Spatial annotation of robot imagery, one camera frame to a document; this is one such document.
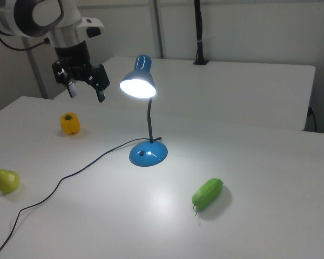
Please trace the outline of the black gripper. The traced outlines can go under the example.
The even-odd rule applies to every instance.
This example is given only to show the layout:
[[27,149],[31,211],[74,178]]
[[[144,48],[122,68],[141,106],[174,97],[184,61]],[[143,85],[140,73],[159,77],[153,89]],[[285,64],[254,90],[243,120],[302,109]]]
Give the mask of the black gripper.
[[109,78],[102,64],[92,66],[86,41],[71,47],[56,47],[58,60],[52,64],[56,82],[67,85],[71,98],[77,95],[71,80],[84,81],[96,90],[99,102],[105,100],[105,89],[110,85]]

